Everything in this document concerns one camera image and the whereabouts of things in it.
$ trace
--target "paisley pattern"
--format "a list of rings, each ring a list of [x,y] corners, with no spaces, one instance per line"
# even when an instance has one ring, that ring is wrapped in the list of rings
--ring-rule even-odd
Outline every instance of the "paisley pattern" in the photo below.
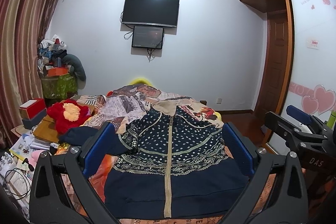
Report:
[[[140,120],[133,121],[121,143],[129,152],[121,155],[114,169],[135,174],[165,175],[168,156],[170,116],[151,108]],[[221,129],[199,121],[176,108],[172,124],[171,175],[186,175],[204,170],[228,158]]]

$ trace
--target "blue gripper pad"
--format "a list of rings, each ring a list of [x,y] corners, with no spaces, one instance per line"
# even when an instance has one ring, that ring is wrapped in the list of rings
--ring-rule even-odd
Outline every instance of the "blue gripper pad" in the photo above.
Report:
[[[222,136],[241,173],[252,177],[258,164],[255,145],[249,138],[243,137],[231,122],[223,125]]]
[[[114,134],[114,125],[110,122],[105,122],[96,135],[82,146],[82,153],[84,154],[83,174],[87,179],[97,172],[103,158],[111,147]]]
[[[286,113],[306,126],[311,124],[310,115],[303,112],[301,109],[298,109],[297,107],[292,105],[288,106],[286,108]]]

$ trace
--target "red box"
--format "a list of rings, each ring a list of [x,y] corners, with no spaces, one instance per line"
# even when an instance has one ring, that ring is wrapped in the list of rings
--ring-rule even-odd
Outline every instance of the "red box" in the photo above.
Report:
[[[68,74],[67,68],[52,68],[48,70],[48,76],[61,76]]]
[[[44,108],[46,108],[44,99],[35,98],[34,100],[36,100],[36,102],[30,104],[27,107],[20,106],[19,110],[22,119],[32,119],[36,114],[40,113]]]

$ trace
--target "screw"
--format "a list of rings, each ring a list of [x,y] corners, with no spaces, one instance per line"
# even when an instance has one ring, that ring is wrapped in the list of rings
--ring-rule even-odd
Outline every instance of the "screw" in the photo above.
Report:
[[[70,153],[71,154],[76,154],[76,153],[78,153],[78,151],[79,151],[79,148],[77,146],[74,146],[74,147],[70,148]]]
[[[259,147],[259,148],[258,148],[258,153],[259,153],[259,154],[266,154],[266,152],[267,152],[267,151],[266,151],[265,148],[263,148],[263,147]]]
[[[47,154],[48,154],[48,151],[43,151],[43,152],[41,152],[40,157],[44,158],[44,157],[47,156]]]
[[[290,155],[292,158],[296,158],[296,157],[297,157],[296,153],[293,152],[293,151],[290,151],[290,152],[289,152],[289,155]]]

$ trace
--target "baseboard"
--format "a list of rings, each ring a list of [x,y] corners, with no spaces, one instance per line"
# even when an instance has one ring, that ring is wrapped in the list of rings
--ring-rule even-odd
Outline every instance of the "baseboard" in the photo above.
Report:
[[[241,110],[217,110],[217,112],[221,115],[228,114],[245,114],[245,113],[253,113],[251,109],[241,109]]]

